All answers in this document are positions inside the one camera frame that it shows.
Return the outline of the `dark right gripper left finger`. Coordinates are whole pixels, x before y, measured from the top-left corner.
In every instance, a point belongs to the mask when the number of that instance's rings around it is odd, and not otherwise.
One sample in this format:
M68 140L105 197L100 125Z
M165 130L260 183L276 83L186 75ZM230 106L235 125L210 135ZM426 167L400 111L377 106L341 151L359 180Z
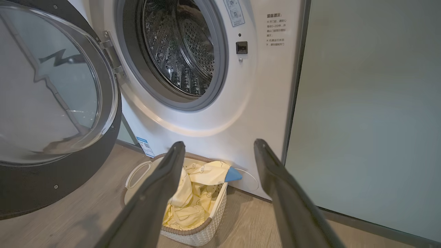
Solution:
M184 157L184 143L174 143L105 231L96 248L156 247L167 202L178 188Z

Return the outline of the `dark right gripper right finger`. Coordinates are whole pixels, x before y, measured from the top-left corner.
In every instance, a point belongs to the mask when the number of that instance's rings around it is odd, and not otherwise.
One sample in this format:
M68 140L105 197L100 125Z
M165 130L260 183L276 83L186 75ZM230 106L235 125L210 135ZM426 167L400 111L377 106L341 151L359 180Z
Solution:
M260 184L271 197L284 248L343 248L332 227L263 139L254 143Z

